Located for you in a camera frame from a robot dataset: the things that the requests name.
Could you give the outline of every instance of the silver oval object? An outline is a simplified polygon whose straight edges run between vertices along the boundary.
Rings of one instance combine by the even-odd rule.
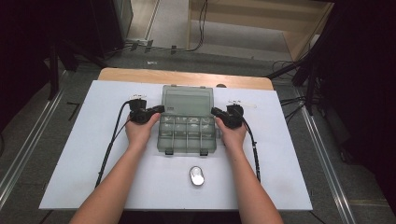
[[[195,186],[201,186],[204,184],[205,178],[202,169],[198,166],[193,166],[190,169],[190,177],[192,184]]]

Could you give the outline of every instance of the black camera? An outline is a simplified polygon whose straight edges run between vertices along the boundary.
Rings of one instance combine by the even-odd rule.
[[[230,129],[239,128],[243,123],[244,108],[241,105],[227,105],[227,112],[212,107],[210,113],[220,118]]]
[[[145,100],[131,100],[129,102],[129,107],[131,109],[131,112],[129,113],[130,120],[138,124],[145,124],[155,113],[162,113],[165,111],[165,107],[163,105],[156,105],[148,109],[146,109],[146,105],[147,101]]]

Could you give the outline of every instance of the white tabletop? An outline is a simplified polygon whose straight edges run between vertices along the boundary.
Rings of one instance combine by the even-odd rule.
[[[148,107],[160,105],[163,85],[117,81],[94,81],[52,178],[40,209],[77,209],[93,191],[107,145],[122,103],[133,94],[147,95]],[[229,100],[241,100],[245,118],[257,141],[262,185],[279,210],[312,210],[288,127],[275,91],[214,89],[214,105],[223,110]],[[129,109],[125,108],[122,120]],[[237,202],[231,167],[225,147],[217,139],[217,150],[207,157],[195,154],[165,156],[157,145],[157,123],[148,141],[125,209],[133,210],[235,210]],[[104,177],[127,147],[127,138],[117,138]],[[244,143],[253,168],[250,138]],[[190,168],[202,168],[205,183],[191,183]]]

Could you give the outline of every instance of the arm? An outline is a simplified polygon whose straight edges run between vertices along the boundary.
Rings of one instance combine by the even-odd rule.
[[[222,140],[233,169],[233,182],[238,199],[239,215],[245,224],[283,223],[273,202],[255,176],[243,150],[246,128],[242,126],[231,130],[224,126],[221,119],[216,123],[222,132]]]
[[[146,149],[152,126],[160,114],[148,123],[128,122],[125,130],[129,145],[116,165],[77,210],[70,223],[118,223],[134,180],[137,165]]]

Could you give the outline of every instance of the forearm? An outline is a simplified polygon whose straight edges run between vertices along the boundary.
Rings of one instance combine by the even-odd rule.
[[[71,223],[118,223],[142,150],[128,148],[75,213]]]
[[[283,223],[273,202],[255,176],[243,150],[229,153],[242,222]]]

